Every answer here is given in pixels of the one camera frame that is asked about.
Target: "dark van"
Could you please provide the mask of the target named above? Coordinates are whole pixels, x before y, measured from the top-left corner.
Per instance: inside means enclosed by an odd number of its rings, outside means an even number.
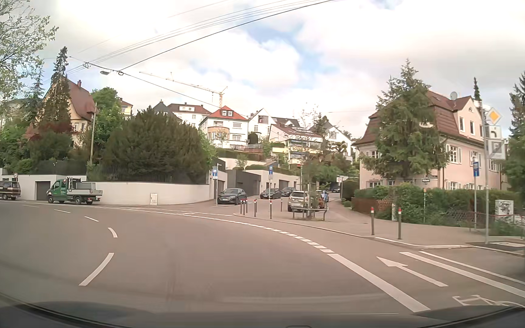
[[[0,181],[0,197],[3,200],[15,200],[22,194],[22,188],[17,181]]]

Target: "garage door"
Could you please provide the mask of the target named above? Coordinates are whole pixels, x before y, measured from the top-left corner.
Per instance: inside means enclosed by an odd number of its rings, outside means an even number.
[[[46,191],[50,189],[52,182],[36,181],[36,200],[47,200]]]

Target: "metal fence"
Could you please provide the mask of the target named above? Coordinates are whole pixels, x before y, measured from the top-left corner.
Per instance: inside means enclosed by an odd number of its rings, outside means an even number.
[[[149,171],[133,173],[128,168],[119,166],[103,166],[90,170],[87,174],[89,181],[122,181],[122,182],[161,182],[180,184],[208,184],[208,172],[201,175],[188,175],[185,172],[164,173]]]

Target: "pink house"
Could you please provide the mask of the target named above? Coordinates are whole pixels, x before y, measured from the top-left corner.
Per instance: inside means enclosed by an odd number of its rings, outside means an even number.
[[[444,188],[444,189],[478,189],[482,190],[485,185],[485,158],[483,151],[483,129],[481,114],[470,96],[457,98],[452,101],[441,94],[429,91],[427,93],[431,100],[437,118],[437,128],[443,139],[446,138],[449,161],[447,166],[440,170],[434,170],[430,175],[417,175],[406,182],[412,182],[421,187]],[[357,152],[367,156],[379,156],[374,141],[376,130],[380,124],[378,112],[372,114],[364,136],[357,140],[353,146]],[[479,161],[479,177],[474,182],[473,159]],[[500,173],[501,164],[499,160],[490,160],[489,163],[489,188],[507,189],[509,185],[506,178]],[[374,175],[372,171],[361,166],[360,188],[370,188],[378,185],[389,185],[402,183],[400,179],[386,180],[381,176]]]

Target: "asphalt road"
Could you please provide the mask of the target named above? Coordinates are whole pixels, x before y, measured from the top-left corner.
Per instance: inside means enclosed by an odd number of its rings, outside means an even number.
[[[423,253],[240,218],[232,215],[237,209],[0,200],[0,294],[109,323],[122,323],[127,311],[404,314],[525,306],[521,257]]]

